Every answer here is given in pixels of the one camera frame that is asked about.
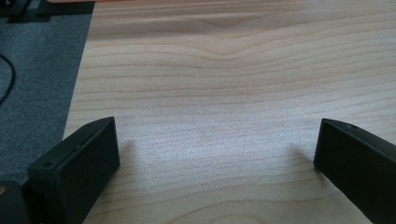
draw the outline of wooden tabletop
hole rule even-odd
[[[114,116],[85,223],[370,223],[313,157],[322,118],[396,144],[394,0],[98,3],[65,136]]]

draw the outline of black cable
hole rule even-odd
[[[12,74],[11,74],[11,80],[8,83],[7,90],[4,92],[4,94],[0,98],[0,105],[3,103],[4,100],[6,100],[8,94],[11,92],[12,87],[14,86],[15,82],[15,68],[12,62],[3,54],[0,54],[0,58],[2,58],[11,68]]]

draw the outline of black plastic object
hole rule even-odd
[[[36,14],[40,16],[92,14],[95,2],[51,3],[41,0]]]
[[[4,5],[0,7],[0,17],[20,16],[29,6],[31,0],[0,0]]]
[[[120,166],[114,118],[91,122],[28,167],[34,191],[44,195],[49,223],[82,223]]]
[[[0,223],[30,223],[21,187],[15,181],[0,181]]]
[[[396,223],[396,146],[323,119],[314,164],[375,224]]]

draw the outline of black device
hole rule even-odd
[[[396,146],[355,125],[323,119],[314,164],[374,224],[396,224]]]
[[[0,181],[0,223],[82,223],[119,166],[114,118],[88,123],[30,164],[22,186]]]
[[[323,119],[314,164],[374,224],[396,223],[396,146]],[[0,223],[82,223],[119,166],[114,118],[91,122],[33,162],[22,187],[0,182]]]
[[[0,7],[12,7],[14,6],[15,0],[1,0]]]

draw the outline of dark gray mat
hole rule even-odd
[[[49,22],[21,24],[0,19],[0,53],[17,73],[0,105],[1,180],[23,183],[27,165],[62,141],[91,17],[53,16]],[[0,60],[0,95],[10,74]]]

